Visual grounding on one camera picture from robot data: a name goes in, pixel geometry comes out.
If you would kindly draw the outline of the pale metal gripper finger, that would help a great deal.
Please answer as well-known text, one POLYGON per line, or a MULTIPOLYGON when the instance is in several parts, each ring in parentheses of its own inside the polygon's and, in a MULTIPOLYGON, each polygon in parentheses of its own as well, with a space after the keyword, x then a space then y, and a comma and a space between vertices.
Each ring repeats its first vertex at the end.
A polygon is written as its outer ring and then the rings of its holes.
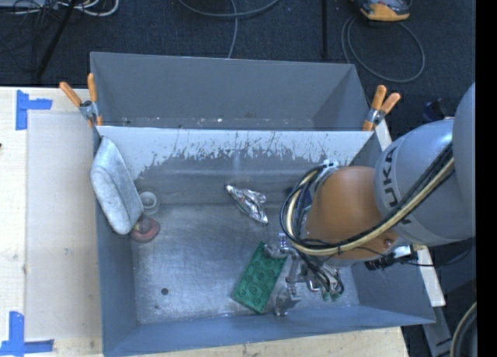
POLYGON ((264 256, 271 259, 286 259, 290 252, 285 247, 274 244, 264 245, 264 256))
POLYGON ((278 317, 287 315, 288 310, 295 307, 301 300, 296 286, 282 286, 275 297, 275 315, 278 317))

